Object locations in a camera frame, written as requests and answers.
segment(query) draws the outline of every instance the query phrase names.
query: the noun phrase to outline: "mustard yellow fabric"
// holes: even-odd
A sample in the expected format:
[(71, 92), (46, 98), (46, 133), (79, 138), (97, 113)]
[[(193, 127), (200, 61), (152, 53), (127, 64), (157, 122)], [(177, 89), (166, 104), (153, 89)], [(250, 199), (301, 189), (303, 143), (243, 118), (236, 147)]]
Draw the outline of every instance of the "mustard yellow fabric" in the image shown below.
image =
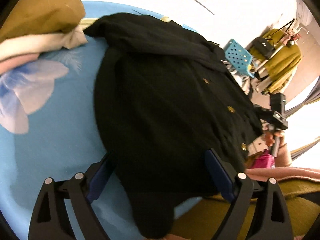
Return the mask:
[[(284, 33), (283, 31), (276, 32), (277, 30), (278, 29), (272, 29), (263, 35), (265, 39), (271, 39), (268, 42), (272, 45), (274, 45)], [(250, 54), (261, 62), (265, 60), (265, 57), (258, 52), (255, 47), (250, 49)], [(268, 89), (270, 93), (279, 92), (289, 82), (295, 67), (301, 60), (301, 51), (299, 47), (294, 44), (291, 47), (284, 46), (264, 65), (272, 80), (272, 84)]]
[(0, 43), (28, 34), (69, 33), (84, 15), (81, 0), (19, 0), (0, 29)]
[[(319, 215), (320, 206), (298, 195), (320, 191), (320, 183), (294, 179), (281, 181), (279, 185), (286, 198), (294, 236), (305, 235)], [(256, 199), (253, 199), (237, 240), (245, 240), (255, 206)], [(221, 195), (203, 199), (175, 221), (171, 234), (185, 239), (211, 240), (229, 207)]]

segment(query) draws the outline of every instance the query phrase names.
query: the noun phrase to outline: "floor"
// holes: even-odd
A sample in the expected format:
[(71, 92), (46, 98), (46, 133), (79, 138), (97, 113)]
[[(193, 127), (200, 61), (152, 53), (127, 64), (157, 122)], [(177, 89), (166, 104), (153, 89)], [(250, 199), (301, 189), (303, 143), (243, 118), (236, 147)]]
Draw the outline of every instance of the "floor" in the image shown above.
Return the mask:
[[(302, 92), (313, 80), (320, 75), (320, 45), (312, 34), (306, 34), (302, 29), (302, 36), (298, 40), (302, 61), (298, 65), (297, 72), (285, 90), (287, 102)], [(252, 102), (265, 108), (269, 107), (269, 96), (254, 92)]]

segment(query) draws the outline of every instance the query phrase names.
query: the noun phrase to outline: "pink fabric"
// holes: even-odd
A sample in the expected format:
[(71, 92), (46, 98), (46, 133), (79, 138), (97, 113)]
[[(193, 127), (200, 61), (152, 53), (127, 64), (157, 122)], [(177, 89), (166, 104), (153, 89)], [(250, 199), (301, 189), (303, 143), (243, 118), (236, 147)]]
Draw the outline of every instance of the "pink fabric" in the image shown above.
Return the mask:
[(30, 61), (37, 60), (39, 57), (39, 53), (20, 55), (16, 57), (12, 57), (0, 62), (0, 75), (15, 68), (21, 66)]
[(271, 169), (275, 165), (275, 158), (270, 155), (270, 151), (265, 149), (263, 154), (254, 160), (251, 169), (266, 168)]
[(260, 181), (267, 181), (268, 178), (275, 178), (278, 181), (284, 179), (306, 179), (320, 182), (320, 170), (294, 167), (278, 167), (274, 169), (247, 169), (245, 173), (251, 178)]

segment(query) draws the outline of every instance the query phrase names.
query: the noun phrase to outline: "black garment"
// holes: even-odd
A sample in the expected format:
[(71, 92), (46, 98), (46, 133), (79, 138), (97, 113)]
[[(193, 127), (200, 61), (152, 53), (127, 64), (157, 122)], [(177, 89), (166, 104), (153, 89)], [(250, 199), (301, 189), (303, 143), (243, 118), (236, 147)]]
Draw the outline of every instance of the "black garment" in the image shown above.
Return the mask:
[(204, 151), (214, 148), (243, 171), (260, 119), (220, 62), (223, 50), (198, 33), (127, 13), (104, 16), (84, 33), (110, 46), (94, 92), (101, 139), (140, 232), (164, 237), (174, 206), (217, 193)]

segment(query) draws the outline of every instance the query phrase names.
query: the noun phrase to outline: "brown pillow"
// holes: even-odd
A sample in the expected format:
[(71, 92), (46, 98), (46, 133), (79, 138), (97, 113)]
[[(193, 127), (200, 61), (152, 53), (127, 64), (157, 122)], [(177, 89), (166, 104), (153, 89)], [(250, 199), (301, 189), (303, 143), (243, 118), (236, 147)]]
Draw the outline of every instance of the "brown pillow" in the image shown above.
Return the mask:
[(0, 29), (0, 42), (28, 34), (68, 33), (84, 15), (81, 0), (19, 0)]

